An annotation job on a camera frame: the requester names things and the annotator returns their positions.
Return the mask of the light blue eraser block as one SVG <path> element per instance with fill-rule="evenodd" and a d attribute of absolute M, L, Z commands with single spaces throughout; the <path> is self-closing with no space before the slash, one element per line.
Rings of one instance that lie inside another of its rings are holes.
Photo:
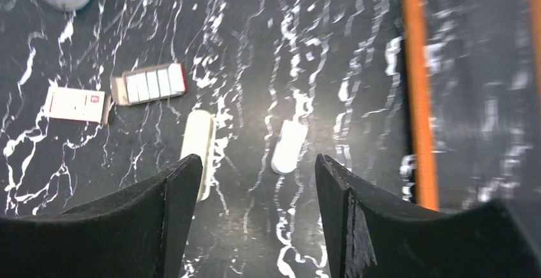
<path fill-rule="evenodd" d="M 283 175 L 296 169 L 307 134 L 307 125 L 297 121 L 284 120 L 270 162 L 275 173 Z"/>

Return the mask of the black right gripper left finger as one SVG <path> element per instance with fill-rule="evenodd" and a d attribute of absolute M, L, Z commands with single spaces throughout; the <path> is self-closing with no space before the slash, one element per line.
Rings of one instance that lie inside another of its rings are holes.
<path fill-rule="evenodd" d="M 202 177 L 191 154 L 60 214 L 1 219 L 2 277 L 178 277 Z"/>

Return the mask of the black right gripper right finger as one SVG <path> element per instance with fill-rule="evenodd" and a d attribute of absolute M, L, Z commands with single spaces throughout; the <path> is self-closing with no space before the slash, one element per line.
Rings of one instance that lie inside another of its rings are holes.
<path fill-rule="evenodd" d="M 332 277 L 539 277 L 540 203 L 495 199 L 457 214 L 404 201 L 318 155 Z"/>

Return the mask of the grey staple tray insert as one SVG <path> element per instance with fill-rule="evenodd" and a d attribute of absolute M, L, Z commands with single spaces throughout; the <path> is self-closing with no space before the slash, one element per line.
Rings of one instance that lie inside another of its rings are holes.
<path fill-rule="evenodd" d="M 119 106 L 133 106 L 182 96 L 187 91 L 184 67 L 168 63 L 125 71 L 110 79 L 112 100 Z"/>

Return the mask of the white red staple box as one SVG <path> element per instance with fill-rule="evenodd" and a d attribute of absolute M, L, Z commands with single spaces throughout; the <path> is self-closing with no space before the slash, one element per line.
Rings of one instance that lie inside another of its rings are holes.
<path fill-rule="evenodd" d="M 111 95 L 103 91 L 51 86 L 43 111 L 53 119 L 106 124 L 111 102 Z"/>

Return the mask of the cream white stapler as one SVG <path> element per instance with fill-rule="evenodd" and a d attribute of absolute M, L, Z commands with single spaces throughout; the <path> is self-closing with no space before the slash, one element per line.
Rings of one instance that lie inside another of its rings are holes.
<path fill-rule="evenodd" d="M 180 158 L 196 154 L 202 161 L 197 202 L 207 199 L 210 195 L 211 178 L 215 172 L 213 167 L 215 139 L 216 124 L 213 116 L 206 110 L 190 112 L 186 120 Z"/>

